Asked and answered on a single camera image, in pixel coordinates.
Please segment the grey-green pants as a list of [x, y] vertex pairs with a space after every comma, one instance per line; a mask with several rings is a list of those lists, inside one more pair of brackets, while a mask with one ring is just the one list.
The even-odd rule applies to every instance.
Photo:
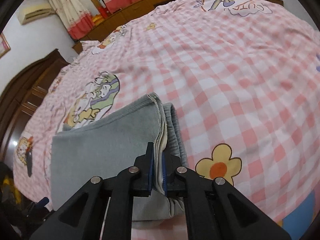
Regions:
[[135, 222], [164, 220], [181, 214], [179, 198], [164, 195], [162, 156], [170, 153], [187, 165], [176, 109], [150, 93], [129, 105], [80, 128], [65, 125], [53, 137], [51, 158], [51, 198], [54, 210], [93, 176], [110, 178], [131, 166], [154, 144], [152, 192], [135, 198]]

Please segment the black smartphone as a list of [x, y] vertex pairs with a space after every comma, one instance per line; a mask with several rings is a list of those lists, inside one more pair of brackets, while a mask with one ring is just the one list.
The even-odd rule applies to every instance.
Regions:
[[26, 161], [27, 161], [27, 173], [28, 177], [32, 176], [32, 166], [33, 166], [33, 157], [32, 157], [32, 152], [27, 152], [26, 153]]

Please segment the dark wooden headboard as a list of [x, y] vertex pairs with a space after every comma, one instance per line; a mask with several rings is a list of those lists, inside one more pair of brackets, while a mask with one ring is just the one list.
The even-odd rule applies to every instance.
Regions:
[[68, 62], [57, 49], [20, 71], [1, 94], [1, 161], [11, 156], [27, 122]]

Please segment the pink checkered bed sheet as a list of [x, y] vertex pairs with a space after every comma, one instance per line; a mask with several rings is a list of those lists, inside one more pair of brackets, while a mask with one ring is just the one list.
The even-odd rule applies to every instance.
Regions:
[[191, 169], [223, 176], [303, 236], [319, 212], [319, 32], [264, 0], [176, 0], [83, 42], [16, 143], [18, 190], [50, 197], [52, 138], [64, 125], [151, 92], [174, 105]]

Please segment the framed wall picture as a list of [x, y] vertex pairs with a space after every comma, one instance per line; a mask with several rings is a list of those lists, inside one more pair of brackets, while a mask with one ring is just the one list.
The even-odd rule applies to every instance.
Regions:
[[10, 46], [3, 33], [0, 35], [0, 57], [3, 57], [7, 52], [10, 51]]

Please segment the white wall air conditioner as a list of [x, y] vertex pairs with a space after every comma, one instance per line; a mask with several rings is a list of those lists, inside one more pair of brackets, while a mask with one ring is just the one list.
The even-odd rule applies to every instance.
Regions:
[[18, 9], [17, 18], [20, 25], [39, 20], [54, 13], [48, 2], [27, 4]]

